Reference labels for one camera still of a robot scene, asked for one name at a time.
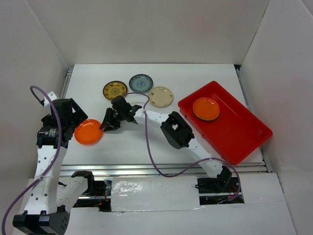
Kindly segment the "orange plate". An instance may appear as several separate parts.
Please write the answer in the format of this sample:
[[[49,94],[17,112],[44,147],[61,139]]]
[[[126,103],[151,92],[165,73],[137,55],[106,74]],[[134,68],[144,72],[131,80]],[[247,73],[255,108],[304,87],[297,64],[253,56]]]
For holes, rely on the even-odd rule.
[[[220,114],[220,107],[216,101],[208,97],[201,97],[194,101],[193,112],[199,115]]]
[[[90,145],[98,142],[103,131],[100,128],[101,123],[95,119],[84,120],[74,131],[74,137],[80,144]]]

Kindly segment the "yellow patterned plate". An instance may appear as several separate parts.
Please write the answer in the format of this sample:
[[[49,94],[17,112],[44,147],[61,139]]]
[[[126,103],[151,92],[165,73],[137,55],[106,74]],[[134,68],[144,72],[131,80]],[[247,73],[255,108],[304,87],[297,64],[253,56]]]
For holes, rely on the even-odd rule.
[[[111,81],[103,88],[103,96],[108,100],[113,100],[119,95],[124,95],[128,92],[128,87],[122,81]]]

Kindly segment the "green plate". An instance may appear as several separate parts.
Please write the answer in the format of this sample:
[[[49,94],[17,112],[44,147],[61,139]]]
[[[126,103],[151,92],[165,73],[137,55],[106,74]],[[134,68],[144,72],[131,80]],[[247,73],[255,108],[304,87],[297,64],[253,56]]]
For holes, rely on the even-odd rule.
[[[204,114],[204,115],[199,115],[199,114],[195,114],[197,118],[204,120],[204,121],[211,121],[211,120],[215,120],[219,114]]]

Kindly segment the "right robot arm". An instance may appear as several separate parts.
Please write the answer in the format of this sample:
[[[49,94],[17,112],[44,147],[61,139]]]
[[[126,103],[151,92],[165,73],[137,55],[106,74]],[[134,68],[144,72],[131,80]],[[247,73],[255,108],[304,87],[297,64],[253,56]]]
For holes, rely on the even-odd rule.
[[[231,171],[225,166],[226,162],[213,158],[198,142],[192,128],[184,118],[176,111],[170,114],[161,114],[149,111],[146,106],[134,105],[119,95],[111,101],[112,107],[106,109],[104,119],[99,127],[103,132],[117,130],[121,122],[139,124],[144,123],[145,140],[150,161],[159,175],[166,178],[174,178],[182,175],[195,165],[200,165],[209,178],[210,186],[217,192],[223,192],[230,186]],[[187,149],[193,153],[195,163],[176,174],[165,174],[157,167],[149,144],[148,122],[160,127],[167,142],[175,149]]]

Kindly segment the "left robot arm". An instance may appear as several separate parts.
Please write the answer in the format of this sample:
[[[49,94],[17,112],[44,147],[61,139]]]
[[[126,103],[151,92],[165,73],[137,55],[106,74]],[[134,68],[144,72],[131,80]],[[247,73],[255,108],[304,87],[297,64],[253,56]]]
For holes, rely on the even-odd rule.
[[[30,197],[23,213],[14,216],[13,226],[26,235],[63,235],[78,198],[96,191],[90,171],[74,172],[69,182],[58,188],[69,141],[88,116],[72,98],[62,99],[54,92],[44,93],[40,104],[50,113],[42,118],[43,125],[37,133],[35,178],[26,188]]]

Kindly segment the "red plastic bin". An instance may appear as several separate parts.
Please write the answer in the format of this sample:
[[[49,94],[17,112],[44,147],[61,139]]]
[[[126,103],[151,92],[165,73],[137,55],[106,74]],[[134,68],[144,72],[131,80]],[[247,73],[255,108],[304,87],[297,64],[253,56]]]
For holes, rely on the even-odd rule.
[[[214,120],[201,120],[193,112],[198,98],[210,98],[220,108]],[[218,82],[212,81],[178,102],[180,112],[203,138],[233,165],[239,164],[269,139],[273,132]]]

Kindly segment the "blue patterned plate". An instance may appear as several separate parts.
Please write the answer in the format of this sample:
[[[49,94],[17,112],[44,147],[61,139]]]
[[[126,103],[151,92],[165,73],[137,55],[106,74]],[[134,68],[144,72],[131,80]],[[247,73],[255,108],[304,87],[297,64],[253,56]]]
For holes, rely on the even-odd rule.
[[[147,93],[149,92],[154,83],[150,76],[146,74],[137,74],[134,75],[129,80],[129,87],[133,92],[139,92],[139,93]]]

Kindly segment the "beige floral plate back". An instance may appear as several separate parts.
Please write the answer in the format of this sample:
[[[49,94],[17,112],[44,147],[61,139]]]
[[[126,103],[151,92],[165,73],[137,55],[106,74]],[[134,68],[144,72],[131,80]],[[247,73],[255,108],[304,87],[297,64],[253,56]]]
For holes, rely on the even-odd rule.
[[[164,86],[157,86],[152,88],[149,93],[150,103],[159,108],[170,105],[174,99],[173,92]]]

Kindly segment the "white foil-taped panel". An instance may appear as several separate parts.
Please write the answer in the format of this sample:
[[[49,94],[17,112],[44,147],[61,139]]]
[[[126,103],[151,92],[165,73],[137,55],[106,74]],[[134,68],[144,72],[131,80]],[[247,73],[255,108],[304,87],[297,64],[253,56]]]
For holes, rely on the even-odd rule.
[[[192,211],[200,208],[195,176],[115,177],[111,189],[113,212]]]

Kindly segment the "aluminium rail frame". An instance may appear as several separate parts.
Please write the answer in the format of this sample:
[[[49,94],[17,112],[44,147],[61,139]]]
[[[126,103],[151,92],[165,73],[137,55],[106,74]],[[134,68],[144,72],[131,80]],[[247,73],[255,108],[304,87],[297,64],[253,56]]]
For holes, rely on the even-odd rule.
[[[162,75],[163,71],[183,82],[187,80],[177,65],[74,65],[67,70],[61,96],[74,99],[89,118],[102,120],[106,108],[110,106],[102,94],[103,87],[112,80],[127,83],[134,74],[144,73],[151,76],[156,85],[168,87],[174,92],[173,103],[159,111],[178,111],[177,103],[181,95],[177,93],[174,81]],[[161,172],[175,174],[195,163],[189,151],[171,147],[161,129],[151,122],[148,123],[148,137],[153,159]],[[60,175],[69,177],[76,171],[92,171],[98,179],[157,176],[158,172],[148,155],[144,124],[124,122],[120,129],[105,133],[92,145],[82,145],[72,139]],[[185,174],[206,176],[199,165]]]

